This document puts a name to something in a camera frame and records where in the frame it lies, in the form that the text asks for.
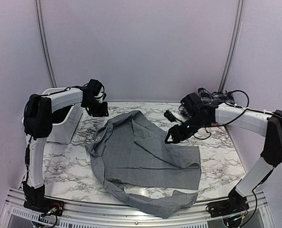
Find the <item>grey button-up shirt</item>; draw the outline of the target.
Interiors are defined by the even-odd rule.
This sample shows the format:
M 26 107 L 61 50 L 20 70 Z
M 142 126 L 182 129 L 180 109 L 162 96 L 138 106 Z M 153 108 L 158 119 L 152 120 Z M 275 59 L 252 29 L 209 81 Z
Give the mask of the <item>grey button-up shirt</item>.
M 109 119 L 86 148 L 92 171 L 108 193 L 163 219 L 196 202 L 201 178 L 199 148 L 167 144 L 166 135 L 134 110 Z M 125 192 L 124 184 L 172 188 L 173 193 L 152 199 Z

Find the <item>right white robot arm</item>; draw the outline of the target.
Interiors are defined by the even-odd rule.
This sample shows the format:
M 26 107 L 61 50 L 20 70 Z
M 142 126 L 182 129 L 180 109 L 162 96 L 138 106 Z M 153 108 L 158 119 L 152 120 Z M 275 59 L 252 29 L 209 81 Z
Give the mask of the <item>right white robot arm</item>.
M 234 146 L 247 165 L 247 173 L 235 186 L 235 195 L 225 201 L 224 208 L 234 213 L 247 196 L 282 163 L 282 110 L 266 111 L 210 102 L 200 107 L 191 118 L 171 127 L 166 143 L 180 143 L 201 128 L 226 127 Z

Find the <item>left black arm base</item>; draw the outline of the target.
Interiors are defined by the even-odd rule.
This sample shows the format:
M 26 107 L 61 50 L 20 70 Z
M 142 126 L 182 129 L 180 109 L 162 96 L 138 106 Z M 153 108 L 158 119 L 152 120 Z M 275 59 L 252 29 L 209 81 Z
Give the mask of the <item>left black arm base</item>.
M 34 188 L 29 186 L 27 181 L 23 181 L 22 184 L 25 197 L 24 208 L 41 212 L 45 216 L 50 214 L 62 216 L 65 203 L 61 200 L 46 198 L 45 185 Z

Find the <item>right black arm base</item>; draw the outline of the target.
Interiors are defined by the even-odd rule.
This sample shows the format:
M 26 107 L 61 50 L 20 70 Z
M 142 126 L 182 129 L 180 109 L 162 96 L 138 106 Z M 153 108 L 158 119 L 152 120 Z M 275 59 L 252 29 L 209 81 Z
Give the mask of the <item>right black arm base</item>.
M 208 203 L 206 211 L 212 218 L 226 216 L 233 213 L 249 210 L 246 197 L 242 197 L 235 188 L 229 194 L 228 199 Z

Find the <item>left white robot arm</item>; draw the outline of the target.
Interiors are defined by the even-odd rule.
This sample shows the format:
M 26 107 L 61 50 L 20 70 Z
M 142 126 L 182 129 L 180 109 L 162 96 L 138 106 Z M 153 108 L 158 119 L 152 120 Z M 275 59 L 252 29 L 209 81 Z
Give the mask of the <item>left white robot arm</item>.
M 48 94 L 32 94 L 27 101 L 23 125 L 27 148 L 25 165 L 27 168 L 27 185 L 35 189 L 44 185 L 42 164 L 47 137 L 53 129 L 53 112 L 67 106 L 80 104 L 89 115 L 107 116 L 105 88 L 73 86 Z

